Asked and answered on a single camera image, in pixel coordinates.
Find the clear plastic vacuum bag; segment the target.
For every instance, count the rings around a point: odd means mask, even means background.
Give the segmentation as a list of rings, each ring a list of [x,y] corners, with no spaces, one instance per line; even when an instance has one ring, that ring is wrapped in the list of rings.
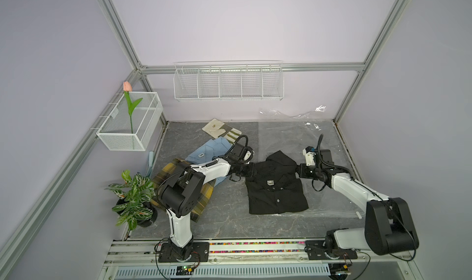
[[[297,116],[284,115],[276,110],[261,109],[259,111],[258,128],[255,136],[250,137],[251,145],[256,153],[256,160],[261,162],[281,151],[297,164],[305,163],[302,154],[306,147],[316,147],[320,136],[323,136],[322,149],[331,151],[335,165],[343,166],[355,174],[347,150],[341,141],[332,120],[316,119],[318,112],[308,112]],[[302,179],[304,195],[309,208],[306,211],[284,213],[284,217],[323,217],[323,218],[353,218],[359,212],[362,219],[365,212],[342,194],[326,187],[322,190],[323,182]]]

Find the black shirt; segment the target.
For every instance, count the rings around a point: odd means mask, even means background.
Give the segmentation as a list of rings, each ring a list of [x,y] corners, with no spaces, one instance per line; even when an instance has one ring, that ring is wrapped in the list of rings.
[[[297,163],[281,151],[254,164],[253,174],[245,179],[251,215],[302,212],[309,208]]]

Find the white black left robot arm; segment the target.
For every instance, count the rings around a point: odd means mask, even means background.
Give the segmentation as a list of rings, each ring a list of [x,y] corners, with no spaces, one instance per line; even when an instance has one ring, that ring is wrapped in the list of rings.
[[[192,258],[194,236],[191,212],[197,206],[203,186],[220,177],[252,174],[254,150],[236,143],[224,155],[202,164],[179,164],[176,173],[165,180],[157,191],[170,222],[168,243],[163,248],[176,261]]]

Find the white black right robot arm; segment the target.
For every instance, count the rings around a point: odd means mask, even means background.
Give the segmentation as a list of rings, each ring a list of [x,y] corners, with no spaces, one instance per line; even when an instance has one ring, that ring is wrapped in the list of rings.
[[[329,255],[338,250],[370,250],[377,255],[396,255],[412,251],[416,254],[419,238],[407,202],[391,198],[356,180],[351,171],[329,160],[331,152],[320,146],[306,147],[305,162],[298,174],[312,182],[319,181],[322,191],[330,188],[348,198],[365,213],[362,228],[345,228],[326,233],[324,248]]]

